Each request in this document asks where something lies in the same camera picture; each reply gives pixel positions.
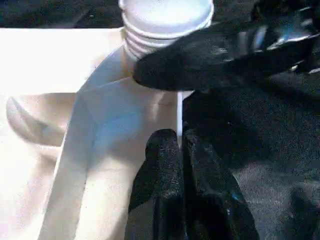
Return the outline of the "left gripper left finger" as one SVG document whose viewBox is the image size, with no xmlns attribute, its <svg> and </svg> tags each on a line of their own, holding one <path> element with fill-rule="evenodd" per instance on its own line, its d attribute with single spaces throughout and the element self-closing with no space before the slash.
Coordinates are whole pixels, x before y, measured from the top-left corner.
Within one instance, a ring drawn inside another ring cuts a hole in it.
<svg viewBox="0 0 320 240">
<path fill-rule="evenodd" d="M 172 129 L 155 131 L 146 143 L 145 161 L 132 185 L 127 238 L 186 238 L 182 157 Z"/>
</svg>

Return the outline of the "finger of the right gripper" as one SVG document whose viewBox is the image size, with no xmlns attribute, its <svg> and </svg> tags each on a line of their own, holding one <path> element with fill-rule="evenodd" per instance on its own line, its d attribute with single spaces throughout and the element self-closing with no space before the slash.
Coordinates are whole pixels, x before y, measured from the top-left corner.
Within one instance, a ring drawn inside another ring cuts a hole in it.
<svg viewBox="0 0 320 240">
<path fill-rule="evenodd" d="M 196 30 L 143 56 L 133 79 L 164 91 L 246 88 L 256 78 L 248 56 L 248 38 L 265 21 L 225 21 Z"/>
</svg>

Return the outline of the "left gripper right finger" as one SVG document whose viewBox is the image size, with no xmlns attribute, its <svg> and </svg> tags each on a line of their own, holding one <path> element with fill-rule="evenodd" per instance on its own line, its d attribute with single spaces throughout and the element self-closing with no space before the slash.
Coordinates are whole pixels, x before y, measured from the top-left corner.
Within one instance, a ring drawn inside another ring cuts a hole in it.
<svg viewBox="0 0 320 240">
<path fill-rule="evenodd" d="M 186 224 L 192 240 L 257 240 L 240 186 L 214 147 L 194 129 L 182 135 Z"/>
</svg>

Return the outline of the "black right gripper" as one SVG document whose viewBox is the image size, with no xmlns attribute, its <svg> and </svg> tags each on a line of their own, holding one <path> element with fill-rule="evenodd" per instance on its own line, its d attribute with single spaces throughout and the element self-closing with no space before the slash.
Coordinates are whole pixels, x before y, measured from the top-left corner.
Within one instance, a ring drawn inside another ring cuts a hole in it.
<svg viewBox="0 0 320 240">
<path fill-rule="evenodd" d="M 320 2 L 318 0 L 258 0 L 251 20 L 266 32 L 255 40 L 270 67 L 268 75 L 286 71 L 320 71 Z"/>
</svg>

